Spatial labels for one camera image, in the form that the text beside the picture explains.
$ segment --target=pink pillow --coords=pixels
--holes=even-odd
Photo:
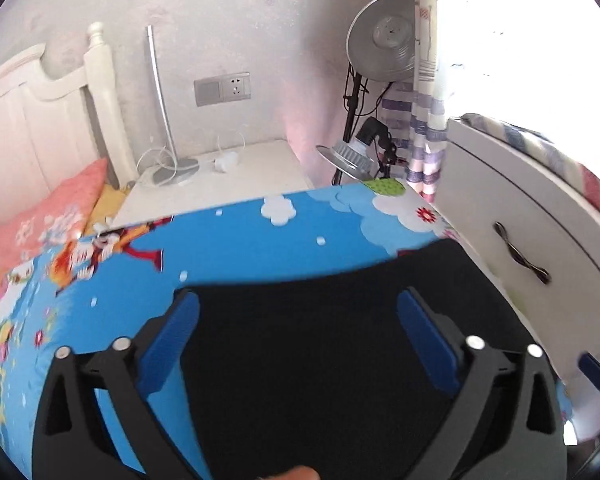
[[[106,172],[107,159],[96,160],[63,180],[42,202],[0,225],[0,272],[51,245],[79,238],[98,201]]]

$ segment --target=white cloud print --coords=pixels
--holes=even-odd
[[[442,215],[415,193],[405,193],[402,196],[377,195],[373,199],[373,205],[378,211],[397,216],[400,223],[410,231],[433,231],[440,236],[449,227]]]
[[[276,195],[267,196],[264,199],[260,214],[264,218],[269,218],[273,225],[283,226],[296,216],[296,210],[291,200],[282,195]]]

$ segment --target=wall socket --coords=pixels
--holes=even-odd
[[[249,72],[197,79],[193,87],[198,106],[251,99]]]

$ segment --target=striped fabric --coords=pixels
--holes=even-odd
[[[476,130],[506,142],[538,161],[600,211],[600,179],[582,164],[560,152],[540,134],[480,114],[464,114],[461,119]]]
[[[414,75],[390,88],[381,102],[380,120],[398,146],[392,175],[406,177],[413,189],[433,202],[446,148],[442,79],[436,73],[438,0],[415,0]]]

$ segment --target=yellow pillow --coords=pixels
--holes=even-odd
[[[107,218],[113,218],[115,215],[117,215],[128,193],[128,190],[119,191],[117,189],[113,189],[109,184],[105,184],[102,188],[100,198],[93,207],[93,211],[91,211],[91,215],[87,220],[84,234],[95,234],[93,229],[94,224],[106,224]]]

